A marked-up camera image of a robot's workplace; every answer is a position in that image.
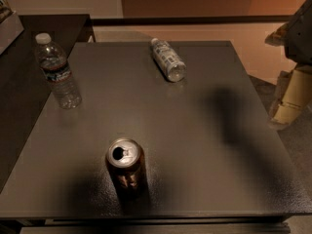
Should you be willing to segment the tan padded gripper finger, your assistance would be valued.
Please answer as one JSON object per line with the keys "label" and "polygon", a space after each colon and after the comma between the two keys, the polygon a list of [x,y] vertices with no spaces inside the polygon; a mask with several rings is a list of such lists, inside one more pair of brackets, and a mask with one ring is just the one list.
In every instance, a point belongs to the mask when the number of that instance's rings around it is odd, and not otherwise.
{"label": "tan padded gripper finger", "polygon": [[271,46],[284,46],[286,42],[286,35],[288,32],[288,25],[284,23],[278,29],[270,33],[264,42]]}
{"label": "tan padded gripper finger", "polygon": [[281,71],[268,113],[268,125],[274,130],[285,129],[311,101],[312,66],[297,64],[291,72]]}

